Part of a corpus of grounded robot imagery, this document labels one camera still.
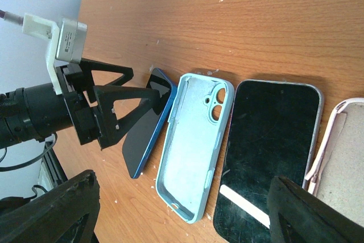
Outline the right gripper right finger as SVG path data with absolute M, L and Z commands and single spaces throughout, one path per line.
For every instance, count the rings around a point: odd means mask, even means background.
M 363 242 L 363 227 L 285 176 L 275 176 L 267 198 L 272 242 Z

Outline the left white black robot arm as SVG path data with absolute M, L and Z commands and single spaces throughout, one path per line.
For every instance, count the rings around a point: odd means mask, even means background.
M 56 67 L 61 93 L 52 83 L 1 95 L 1 148 L 74 127 L 81 145 L 116 145 L 150 109 L 160 113 L 158 90 L 127 87 L 132 68 L 82 59 Z

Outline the silver edged smartphone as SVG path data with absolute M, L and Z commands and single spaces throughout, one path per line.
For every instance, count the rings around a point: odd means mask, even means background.
M 267 196 L 275 176 L 301 187 L 312 164 L 323 96 L 313 85 L 245 80 L 236 90 L 216 232 L 228 242 L 270 242 Z

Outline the light blue phone case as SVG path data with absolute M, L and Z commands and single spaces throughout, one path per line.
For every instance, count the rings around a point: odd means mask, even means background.
M 234 100 L 233 85 L 186 73 L 168 118 L 156 177 L 160 198 L 182 220 L 201 220 Z

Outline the pink phone case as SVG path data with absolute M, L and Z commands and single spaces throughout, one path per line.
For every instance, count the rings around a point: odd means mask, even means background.
M 308 192 L 363 226 L 363 98 L 349 98 L 331 112 L 311 169 Z

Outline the blue edged smartphone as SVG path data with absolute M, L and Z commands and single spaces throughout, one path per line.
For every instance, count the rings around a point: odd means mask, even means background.
M 159 102 L 140 118 L 124 140 L 122 154 L 132 179 L 142 173 L 177 92 L 177 86 L 160 68 L 152 70 L 146 87 L 159 92 Z

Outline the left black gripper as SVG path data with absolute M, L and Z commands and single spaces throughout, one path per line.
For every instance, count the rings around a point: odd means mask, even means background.
M 117 73 L 119 78 L 105 86 L 95 86 L 97 106 L 89 105 L 84 92 L 94 86 L 92 72 Z M 122 87 L 134 77 L 133 69 L 82 58 L 80 66 L 56 67 L 67 111 L 81 145 L 98 140 L 100 148 L 114 146 L 160 100 L 157 90 Z

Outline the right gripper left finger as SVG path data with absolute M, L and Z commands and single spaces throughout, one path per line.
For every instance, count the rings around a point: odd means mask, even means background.
M 1 200 L 1 242 L 97 242 L 96 173 L 85 170 L 43 195 Z

